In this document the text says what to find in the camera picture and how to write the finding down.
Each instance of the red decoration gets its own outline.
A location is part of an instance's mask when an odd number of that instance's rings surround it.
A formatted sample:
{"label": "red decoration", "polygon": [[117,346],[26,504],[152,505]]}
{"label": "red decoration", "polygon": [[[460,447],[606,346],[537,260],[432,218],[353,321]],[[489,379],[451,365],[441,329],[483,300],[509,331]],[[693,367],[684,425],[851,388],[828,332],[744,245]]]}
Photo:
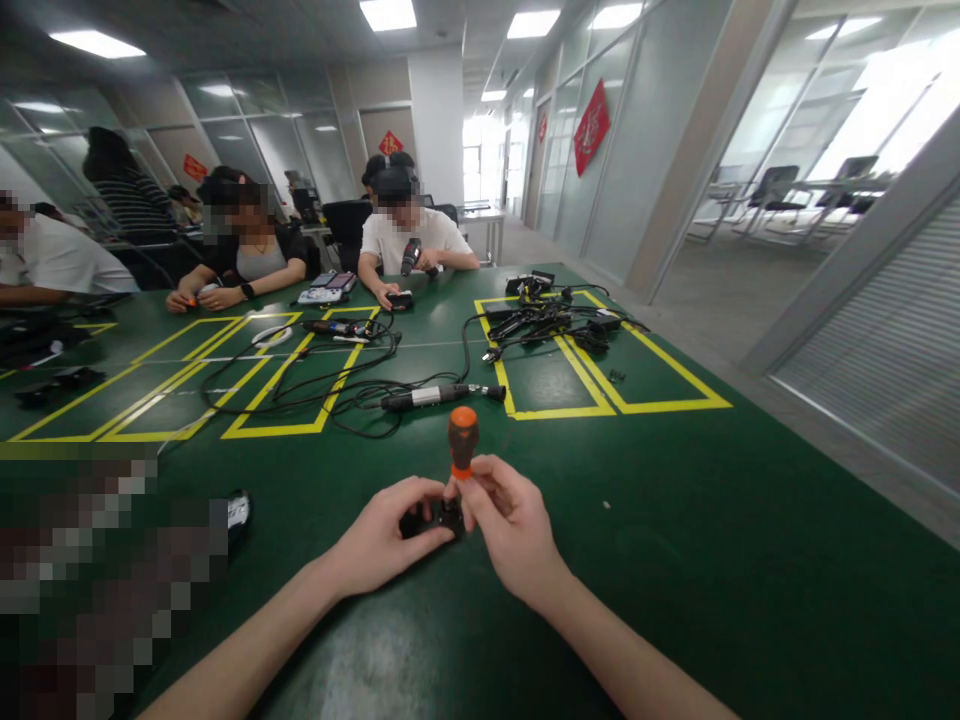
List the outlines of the red decoration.
{"label": "red decoration", "polygon": [[380,152],[384,155],[393,155],[395,152],[403,150],[403,143],[397,140],[397,136],[387,130],[387,134],[380,141]]}
{"label": "red decoration", "polygon": [[193,155],[183,158],[183,171],[197,182],[203,182],[207,176],[207,169]]}
{"label": "red decoration", "polygon": [[573,136],[573,149],[577,156],[577,177],[583,175],[590,159],[610,129],[610,114],[607,112],[607,94],[603,90],[603,80],[597,83],[593,97],[583,113],[577,134]]}

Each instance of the floor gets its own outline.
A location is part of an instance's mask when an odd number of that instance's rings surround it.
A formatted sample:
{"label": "floor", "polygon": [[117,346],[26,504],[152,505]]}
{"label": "floor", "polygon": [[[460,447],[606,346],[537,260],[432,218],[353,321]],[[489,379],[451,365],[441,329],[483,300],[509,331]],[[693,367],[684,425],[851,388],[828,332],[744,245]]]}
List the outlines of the floor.
{"label": "floor", "polygon": [[[471,228],[469,241],[476,250],[483,249],[484,238],[482,227]],[[649,306],[508,216],[501,265],[564,262],[588,282],[607,287],[637,319],[960,550],[960,498],[773,381],[748,376],[737,366],[825,257],[818,250],[749,243],[718,233],[710,245],[685,244],[675,272]]]}

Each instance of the electric screwdriver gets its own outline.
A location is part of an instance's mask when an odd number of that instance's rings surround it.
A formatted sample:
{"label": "electric screwdriver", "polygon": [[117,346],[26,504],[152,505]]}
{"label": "electric screwdriver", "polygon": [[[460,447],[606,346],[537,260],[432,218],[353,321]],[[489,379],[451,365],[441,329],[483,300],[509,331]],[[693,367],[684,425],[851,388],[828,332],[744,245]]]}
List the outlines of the electric screwdriver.
{"label": "electric screwdriver", "polygon": [[[407,247],[403,250],[403,261],[400,264],[401,275],[409,277],[410,273],[413,272],[413,268],[416,267],[420,261],[422,247],[423,243],[420,242],[420,238],[410,238],[410,242],[407,243]],[[440,271],[436,268],[430,268],[424,272],[431,278],[435,278]]]}
{"label": "electric screwdriver", "polygon": [[460,400],[473,393],[486,395],[497,402],[503,402],[507,399],[507,388],[503,385],[486,387],[484,385],[456,383],[453,385],[434,385],[433,387],[411,390],[398,395],[388,395],[380,400],[380,407],[390,412],[402,412],[423,405],[439,405],[451,400]]}

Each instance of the man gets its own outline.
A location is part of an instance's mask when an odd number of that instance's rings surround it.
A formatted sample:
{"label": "man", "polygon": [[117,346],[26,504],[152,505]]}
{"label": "man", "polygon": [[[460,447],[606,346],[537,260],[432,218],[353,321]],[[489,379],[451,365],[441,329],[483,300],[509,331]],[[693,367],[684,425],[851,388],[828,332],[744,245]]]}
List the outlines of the man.
{"label": "man", "polygon": [[377,275],[399,275],[403,250],[410,238],[420,238],[422,252],[417,270],[443,267],[447,270],[477,270],[480,261],[456,224],[442,212],[419,205],[416,176],[409,168],[390,166],[373,179],[377,212],[363,224],[363,247],[358,274],[363,284],[387,310],[393,306],[388,293],[400,292],[396,283],[384,283]]}
{"label": "man", "polygon": [[123,263],[96,242],[65,223],[23,212],[3,192],[0,253],[0,308],[139,290]]}

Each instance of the screwdriver handle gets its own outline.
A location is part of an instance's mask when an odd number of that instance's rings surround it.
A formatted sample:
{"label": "screwdriver handle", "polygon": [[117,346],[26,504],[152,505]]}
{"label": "screwdriver handle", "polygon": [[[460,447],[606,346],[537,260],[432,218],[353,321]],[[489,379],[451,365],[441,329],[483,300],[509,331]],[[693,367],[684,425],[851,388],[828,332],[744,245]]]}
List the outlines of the screwdriver handle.
{"label": "screwdriver handle", "polygon": [[450,443],[450,474],[464,481],[473,475],[470,461],[480,442],[480,425],[477,413],[471,408],[460,406],[450,413],[447,423],[447,442]]}

